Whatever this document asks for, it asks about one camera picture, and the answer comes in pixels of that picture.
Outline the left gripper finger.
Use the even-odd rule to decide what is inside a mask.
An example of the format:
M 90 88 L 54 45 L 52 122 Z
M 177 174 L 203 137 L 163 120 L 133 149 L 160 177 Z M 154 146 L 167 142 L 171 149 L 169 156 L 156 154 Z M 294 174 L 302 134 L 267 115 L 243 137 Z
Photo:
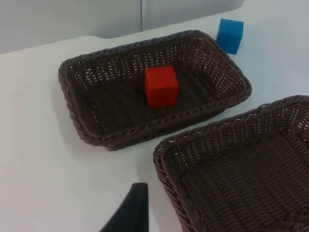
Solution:
M 123 202 L 101 231 L 149 231 L 149 196 L 147 183 L 132 184 Z

